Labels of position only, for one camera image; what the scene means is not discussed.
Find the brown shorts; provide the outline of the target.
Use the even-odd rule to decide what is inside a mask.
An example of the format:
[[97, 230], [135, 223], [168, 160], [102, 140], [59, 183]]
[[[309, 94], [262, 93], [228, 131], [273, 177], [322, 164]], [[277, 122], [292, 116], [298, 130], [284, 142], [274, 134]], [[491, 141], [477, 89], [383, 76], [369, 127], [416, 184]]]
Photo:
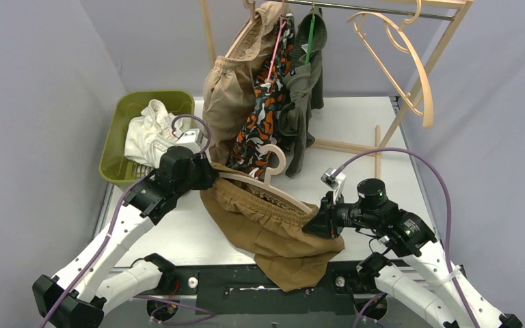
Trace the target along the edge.
[[254, 255], [260, 270], [281, 290], [316, 286], [328, 262], [345, 248], [343, 237], [324, 239], [302, 228], [318, 212], [244, 182], [218, 178], [201, 191], [203, 205], [228, 241]]

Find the white shorts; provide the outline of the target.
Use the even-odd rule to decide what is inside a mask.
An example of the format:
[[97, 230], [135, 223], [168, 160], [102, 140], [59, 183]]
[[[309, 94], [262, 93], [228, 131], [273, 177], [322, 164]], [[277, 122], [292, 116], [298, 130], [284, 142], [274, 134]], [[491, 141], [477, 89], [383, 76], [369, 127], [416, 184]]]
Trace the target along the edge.
[[161, 156], [189, 128], [188, 119], [174, 121], [174, 118], [160, 100], [150, 100], [141, 114], [129, 122], [124, 156], [141, 165], [158, 168]]

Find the camouflage patterned shorts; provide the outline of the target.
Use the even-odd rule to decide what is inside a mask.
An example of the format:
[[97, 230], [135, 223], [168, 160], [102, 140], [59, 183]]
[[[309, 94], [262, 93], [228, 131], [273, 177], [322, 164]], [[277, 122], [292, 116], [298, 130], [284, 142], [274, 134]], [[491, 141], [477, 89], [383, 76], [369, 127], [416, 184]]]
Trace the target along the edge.
[[286, 23], [275, 58], [271, 82], [265, 83], [272, 52], [264, 60], [261, 72], [255, 76], [255, 104], [245, 124], [240, 129], [230, 151], [226, 166], [262, 178], [269, 166], [270, 154], [260, 152], [260, 147], [275, 144], [278, 136], [278, 116], [288, 102], [284, 78], [291, 69], [291, 51], [294, 49], [295, 18], [284, 15]]

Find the olive green plastic basket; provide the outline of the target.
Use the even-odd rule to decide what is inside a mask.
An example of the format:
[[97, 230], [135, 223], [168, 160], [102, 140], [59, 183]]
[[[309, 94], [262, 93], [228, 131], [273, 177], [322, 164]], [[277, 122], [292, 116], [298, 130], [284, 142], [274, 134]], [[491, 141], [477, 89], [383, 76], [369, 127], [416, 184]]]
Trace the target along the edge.
[[193, 96], [182, 90], [146, 90], [126, 94], [117, 102], [100, 158], [99, 173], [104, 180], [125, 189], [150, 171], [150, 168], [128, 160], [124, 155], [126, 134], [131, 119], [139, 116], [148, 103], [160, 100], [175, 115], [193, 114]]

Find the dark green shorts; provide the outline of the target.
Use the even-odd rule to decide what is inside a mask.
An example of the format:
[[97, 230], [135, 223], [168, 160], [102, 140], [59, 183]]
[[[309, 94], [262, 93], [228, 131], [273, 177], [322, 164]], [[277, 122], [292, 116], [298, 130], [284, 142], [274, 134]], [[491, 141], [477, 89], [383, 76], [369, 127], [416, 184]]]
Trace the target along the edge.
[[[309, 23], [315, 13], [314, 37], [309, 64], [305, 64]], [[291, 51], [291, 69], [284, 78], [289, 91], [289, 102], [278, 116], [280, 146], [293, 155], [285, 174], [296, 176], [304, 164], [305, 151], [316, 139], [310, 132], [312, 110], [322, 109], [323, 101], [323, 49], [327, 44], [327, 27], [323, 10], [312, 7], [301, 20]]]

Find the green hanger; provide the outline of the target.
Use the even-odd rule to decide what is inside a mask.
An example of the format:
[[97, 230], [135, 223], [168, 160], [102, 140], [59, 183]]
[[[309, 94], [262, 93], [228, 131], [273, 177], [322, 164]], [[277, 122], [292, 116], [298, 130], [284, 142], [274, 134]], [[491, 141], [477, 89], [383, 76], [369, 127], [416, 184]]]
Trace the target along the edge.
[[312, 13], [310, 23], [309, 23], [309, 31], [308, 31], [308, 43], [307, 43], [307, 51], [304, 63], [309, 64], [310, 62], [310, 56], [312, 52], [312, 43], [313, 43], [313, 37], [314, 37], [314, 25], [315, 25], [316, 17], [315, 13]]

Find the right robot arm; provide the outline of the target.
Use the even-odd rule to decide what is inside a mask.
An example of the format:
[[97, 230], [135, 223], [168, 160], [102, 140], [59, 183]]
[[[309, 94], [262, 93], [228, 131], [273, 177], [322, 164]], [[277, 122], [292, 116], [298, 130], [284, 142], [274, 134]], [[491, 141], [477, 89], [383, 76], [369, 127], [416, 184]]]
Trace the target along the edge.
[[501, 312], [471, 285], [418, 215], [388, 199], [382, 180], [360, 182], [355, 203], [344, 201], [342, 174], [335, 178], [324, 175], [322, 180], [331, 191], [321, 199], [318, 213], [304, 232], [332, 239], [344, 228], [371, 230], [379, 243], [415, 269], [428, 285], [421, 286], [384, 254], [375, 252], [358, 265], [360, 288], [390, 295], [432, 327], [522, 327], [517, 316]]

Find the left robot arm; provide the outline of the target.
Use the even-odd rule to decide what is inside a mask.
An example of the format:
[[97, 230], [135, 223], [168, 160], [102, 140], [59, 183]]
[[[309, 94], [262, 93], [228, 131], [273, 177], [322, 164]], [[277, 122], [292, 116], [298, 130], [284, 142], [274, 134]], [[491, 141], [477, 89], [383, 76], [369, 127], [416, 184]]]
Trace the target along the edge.
[[110, 222], [76, 258], [32, 286], [42, 326], [99, 327], [106, 314], [149, 290], [165, 292], [175, 281], [174, 265], [150, 254], [110, 275], [124, 254], [177, 206], [189, 191], [207, 190], [218, 177], [207, 155], [173, 146], [159, 167], [126, 188]]

